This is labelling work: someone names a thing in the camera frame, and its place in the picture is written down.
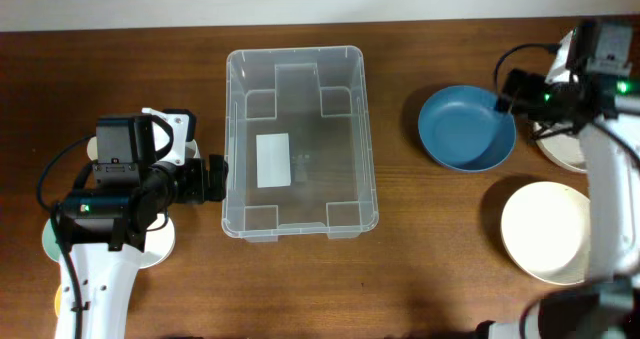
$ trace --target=blue bowl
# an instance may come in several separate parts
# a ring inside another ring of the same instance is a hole
[[[422,107],[420,139],[441,165],[462,172],[489,170],[505,161],[516,144],[511,114],[494,110],[496,95],[469,85],[445,88]]]

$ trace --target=green led light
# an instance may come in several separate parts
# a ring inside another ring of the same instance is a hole
[[[616,84],[616,88],[618,88],[618,92],[620,92],[620,94],[626,94],[631,89],[629,83],[623,81],[618,82]]]

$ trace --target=white label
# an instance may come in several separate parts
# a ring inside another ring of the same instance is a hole
[[[291,185],[289,134],[256,135],[258,188]]]

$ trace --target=white plate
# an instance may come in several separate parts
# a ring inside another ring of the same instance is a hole
[[[159,228],[164,223],[164,214],[158,214],[156,220],[151,224],[149,229]],[[163,262],[173,251],[176,243],[176,230],[173,221],[169,218],[167,226],[158,230],[147,233],[145,240],[144,253],[142,253],[142,261],[140,268],[148,268]],[[44,252],[51,260],[57,262],[60,257],[60,249],[56,244],[56,238],[51,229],[51,222],[47,224],[42,231],[42,247]]]
[[[44,225],[42,231],[42,248],[49,259],[54,262],[58,262],[60,259],[60,247],[56,243],[56,236],[53,234],[53,228],[51,228],[51,219],[47,220],[47,224]]]
[[[502,212],[509,256],[547,283],[584,281],[589,254],[589,199],[566,185],[538,182],[520,188]]]
[[[538,123],[533,124],[533,130],[540,129]],[[575,173],[586,173],[587,166],[580,149],[580,141],[569,135],[560,134],[536,142],[544,155],[558,166]]]
[[[87,156],[91,160],[98,159],[98,139],[93,137],[87,143]]]

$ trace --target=black wire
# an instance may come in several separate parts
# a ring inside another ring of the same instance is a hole
[[[71,310],[76,312],[76,330],[75,330],[75,339],[82,338],[82,312],[84,311],[84,306],[82,304],[82,294],[80,293],[80,283],[78,281],[78,275],[76,274],[76,269],[73,266],[73,261],[71,260],[71,256],[69,255],[70,248],[68,248],[65,243],[62,242],[60,235],[60,228],[58,227],[58,220],[60,219],[60,204],[55,203],[53,209],[51,209],[51,229],[53,231],[53,235],[56,238],[56,243],[60,248],[60,253],[62,254],[62,258],[64,260],[64,264],[67,267],[67,271],[69,272],[69,278],[71,279],[71,287],[73,288],[73,298],[75,300],[75,305]]]
[[[506,53],[502,54],[502,56],[498,60],[498,63],[496,63],[495,69],[493,70],[493,91],[496,93],[496,95],[499,95],[498,71],[500,70],[500,66],[502,65],[502,63],[505,61],[505,59],[507,59],[509,55],[517,52],[520,49],[525,49],[525,48],[542,48],[548,51],[550,54],[556,54],[558,50],[560,50],[560,47],[561,45],[557,43],[551,43],[551,44],[527,43],[527,44],[521,44],[514,48],[509,49]]]
[[[548,125],[548,124],[540,124],[540,129],[536,130],[533,132],[532,136],[533,137],[537,137],[539,135],[542,135],[544,132],[546,132],[547,130],[551,129],[553,125]]]
[[[164,223],[162,223],[162,225],[160,225],[157,228],[148,229],[147,233],[152,232],[152,231],[158,231],[158,230],[164,229],[164,227],[166,227],[167,224],[169,224],[169,209],[168,208],[164,208]]]
[[[572,127],[562,128],[562,129],[554,130],[554,131],[552,131],[550,133],[538,134],[535,137],[533,137],[533,140],[547,139],[547,138],[551,138],[551,137],[554,137],[554,136],[560,135],[560,134],[568,134],[568,133],[571,133],[572,131],[573,131]]]
[[[616,144],[621,146],[622,149],[624,149],[624,151],[627,152],[629,157],[631,157],[631,160],[633,161],[633,165],[636,167],[636,170],[640,170],[640,155],[638,155],[636,150],[633,147],[631,147],[625,140],[620,138],[613,131],[609,130],[609,128],[607,128],[604,124],[602,124],[601,122],[597,121],[596,119],[593,119],[593,120],[592,119],[588,119],[588,118],[584,117],[583,115],[580,115],[580,114],[575,113],[575,112],[574,113],[570,113],[569,114],[569,118],[574,122],[587,123],[587,124],[593,125],[601,133],[603,133],[604,135],[608,136]],[[571,130],[572,130],[572,128],[570,128],[570,127],[569,128],[564,128],[564,129],[559,129],[559,130],[557,130],[557,132],[559,132],[557,134],[562,134],[562,133],[560,133],[561,131],[562,132],[564,132],[564,131],[569,132]],[[539,136],[538,139],[546,138],[546,137],[548,137],[548,136],[541,135],[541,136]]]
[[[74,337],[76,339],[81,339],[82,338],[82,311],[83,311],[83,305],[82,305],[82,294],[80,293],[80,283],[78,282],[78,275],[76,274],[76,269],[73,266],[73,261],[71,260],[71,256],[69,255],[70,252],[70,248],[67,248],[65,243],[63,243],[61,236],[60,236],[60,229],[58,227],[58,220],[59,220],[59,215],[60,215],[60,204],[59,203],[54,203],[53,207],[48,206],[47,204],[45,204],[44,200],[42,199],[42,184],[44,183],[44,179],[47,177],[47,175],[49,174],[49,170],[51,170],[51,168],[53,167],[53,165],[60,160],[60,158],[62,158],[65,154],[67,154],[69,151],[71,151],[73,148],[77,147],[78,145],[90,140],[91,138],[93,138],[95,135],[87,135],[85,137],[83,137],[80,140],[75,141],[74,143],[72,143],[71,145],[69,145],[68,147],[64,148],[60,153],[58,153],[58,155],[56,155],[50,162],[49,164],[47,164],[47,166],[44,168],[44,170],[42,171],[42,174],[40,175],[40,179],[38,179],[38,184],[36,185],[36,200],[38,201],[38,204],[40,204],[40,206],[48,211],[50,213],[50,218],[51,218],[51,229],[53,231],[53,235],[56,238],[56,243],[58,244],[58,247],[60,248],[60,253],[62,254],[62,259],[64,260],[64,263],[67,267],[67,271],[69,272],[69,278],[71,280],[71,286],[73,287],[73,297],[75,300],[75,305],[74,308],[72,310],[74,310],[76,312],[76,328],[75,328],[75,335]]]
[[[78,176],[76,176],[76,180],[73,182],[73,189],[84,189],[95,164],[98,164],[97,160],[92,160],[84,165],[80,173],[78,173]]]
[[[48,206],[47,204],[44,203],[44,200],[42,199],[42,183],[44,182],[44,179],[47,177],[47,174],[49,174],[49,170],[51,169],[51,167],[60,159],[62,158],[62,156],[64,156],[65,154],[67,154],[69,151],[71,151],[71,149],[75,148],[76,146],[88,141],[89,139],[93,138],[95,136],[95,134],[91,134],[91,135],[87,135],[84,138],[74,142],[73,144],[69,145],[68,147],[64,148],[60,153],[58,153],[58,155],[56,155],[50,162],[49,164],[47,164],[46,167],[44,167],[44,170],[42,171],[42,174],[40,175],[40,179],[38,179],[38,185],[36,186],[36,199],[38,200],[38,204],[40,204],[40,206],[48,211],[51,212],[52,208],[50,206]]]

